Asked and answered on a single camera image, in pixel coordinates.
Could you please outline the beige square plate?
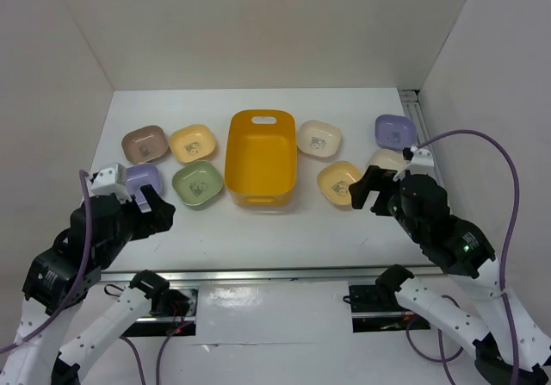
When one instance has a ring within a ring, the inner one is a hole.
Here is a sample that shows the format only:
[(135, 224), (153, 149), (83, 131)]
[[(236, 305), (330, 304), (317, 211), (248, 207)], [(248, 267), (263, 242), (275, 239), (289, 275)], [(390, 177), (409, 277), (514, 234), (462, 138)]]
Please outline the beige square plate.
[(395, 175), (406, 166), (406, 160), (403, 158), (401, 152), (381, 148), (373, 152), (371, 158), (366, 164), (365, 170), (373, 165), (382, 170), (393, 171), (393, 174)]

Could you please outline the purple plate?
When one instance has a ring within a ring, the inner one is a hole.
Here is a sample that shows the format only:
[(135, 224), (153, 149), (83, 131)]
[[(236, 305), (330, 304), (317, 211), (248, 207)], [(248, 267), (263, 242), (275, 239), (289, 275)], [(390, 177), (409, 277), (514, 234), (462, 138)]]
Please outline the purple plate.
[(401, 151), (418, 142), (412, 120), (400, 115), (380, 115), (375, 120), (375, 141), (381, 148)]
[(161, 195), (163, 192), (163, 180), (158, 167), (151, 163), (134, 165), (126, 169), (126, 182), (128, 192), (136, 196), (144, 185), (151, 185)]

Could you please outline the orange-yellow square plate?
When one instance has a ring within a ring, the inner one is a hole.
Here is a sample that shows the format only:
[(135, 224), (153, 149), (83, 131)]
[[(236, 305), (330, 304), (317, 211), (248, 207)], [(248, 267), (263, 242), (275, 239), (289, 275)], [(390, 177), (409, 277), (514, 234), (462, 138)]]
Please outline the orange-yellow square plate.
[(334, 205), (351, 205), (349, 187), (362, 178), (362, 173), (348, 161), (337, 161), (324, 168), (317, 176), (317, 185)]

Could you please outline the green panda plate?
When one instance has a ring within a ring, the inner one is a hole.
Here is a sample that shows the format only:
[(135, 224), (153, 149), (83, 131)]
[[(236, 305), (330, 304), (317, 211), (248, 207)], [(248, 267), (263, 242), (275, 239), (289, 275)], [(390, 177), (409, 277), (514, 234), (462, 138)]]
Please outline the green panda plate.
[(222, 191), (224, 179), (210, 162), (200, 159), (176, 172), (171, 184), (186, 206), (197, 207)]

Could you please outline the brown square plate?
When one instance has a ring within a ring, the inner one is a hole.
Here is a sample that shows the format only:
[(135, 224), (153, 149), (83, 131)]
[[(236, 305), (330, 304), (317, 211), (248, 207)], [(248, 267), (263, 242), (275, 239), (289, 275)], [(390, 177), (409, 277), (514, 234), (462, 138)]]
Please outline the brown square plate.
[(126, 134), (121, 147), (127, 161), (139, 165), (162, 158), (169, 150), (169, 143), (161, 127), (150, 125)]

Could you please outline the yellow square plate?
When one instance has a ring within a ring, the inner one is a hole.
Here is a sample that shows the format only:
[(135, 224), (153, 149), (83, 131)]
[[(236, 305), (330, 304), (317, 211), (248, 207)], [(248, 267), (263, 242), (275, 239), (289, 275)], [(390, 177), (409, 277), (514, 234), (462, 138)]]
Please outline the yellow square plate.
[(169, 146), (180, 163), (189, 164), (208, 157), (216, 148), (216, 139), (206, 125), (193, 124), (175, 131)]

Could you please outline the cream square plate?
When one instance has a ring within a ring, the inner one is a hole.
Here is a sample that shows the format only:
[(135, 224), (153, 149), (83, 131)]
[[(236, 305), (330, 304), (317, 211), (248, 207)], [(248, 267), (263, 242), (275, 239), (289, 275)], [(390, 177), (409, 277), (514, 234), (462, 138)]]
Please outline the cream square plate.
[(340, 147), (342, 133), (332, 124), (310, 120), (300, 126), (296, 140), (302, 153), (315, 158), (330, 158)]

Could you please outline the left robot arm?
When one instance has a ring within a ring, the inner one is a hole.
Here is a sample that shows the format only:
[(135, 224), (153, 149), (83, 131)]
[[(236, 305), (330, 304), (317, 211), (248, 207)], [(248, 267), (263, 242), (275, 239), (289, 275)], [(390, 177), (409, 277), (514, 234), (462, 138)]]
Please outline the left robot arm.
[(150, 211), (134, 199), (85, 195), (70, 225), (31, 263), (22, 292), (22, 317), (3, 384), (79, 384), (97, 361), (146, 312), (162, 314), (170, 305), (170, 284), (151, 270), (137, 273), (121, 297), (70, 343), (63, 342), (84, 299), (124, 248), (171, 229), (176, 209), (146, 185)]

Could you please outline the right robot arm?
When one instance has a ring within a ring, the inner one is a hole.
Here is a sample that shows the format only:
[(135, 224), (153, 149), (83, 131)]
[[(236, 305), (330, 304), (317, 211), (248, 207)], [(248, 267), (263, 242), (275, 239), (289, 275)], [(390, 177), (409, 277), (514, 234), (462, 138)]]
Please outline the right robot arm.
[(451, 214), (446, 190), (429, 175), (370, 166), (351, 184), (352, 207), (361, 209), (377, 192), (371, 212), (391, 216), (422, 253), (474, 304), (468, 314), (430, 291), (405, 267), (395, 264), (375, 281), (375, 298), (385, 309), (411, 310), (454, 339), (490, 384), (546, 384), (550, 338), (511, 291), (499, 285), (500, 264), (475, 224)]

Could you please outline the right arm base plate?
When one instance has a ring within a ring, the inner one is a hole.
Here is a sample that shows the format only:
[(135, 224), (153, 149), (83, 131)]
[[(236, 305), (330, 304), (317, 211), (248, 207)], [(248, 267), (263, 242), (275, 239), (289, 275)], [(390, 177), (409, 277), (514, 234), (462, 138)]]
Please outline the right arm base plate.
[(383, 301), (374, 285), (350, 285), (343, 302), (350, 307), (353, 333), (430, 329), (430, 324), (412, 311)]

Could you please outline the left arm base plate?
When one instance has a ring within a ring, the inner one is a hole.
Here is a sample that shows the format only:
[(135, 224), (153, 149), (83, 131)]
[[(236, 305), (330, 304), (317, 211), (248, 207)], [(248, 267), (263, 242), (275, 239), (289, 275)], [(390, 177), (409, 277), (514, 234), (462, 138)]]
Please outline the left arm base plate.
[(196, 334), (197, 289), (172, 289), (164, 309), (138, 318), (123, 335), (128, 338), (161, 338)]

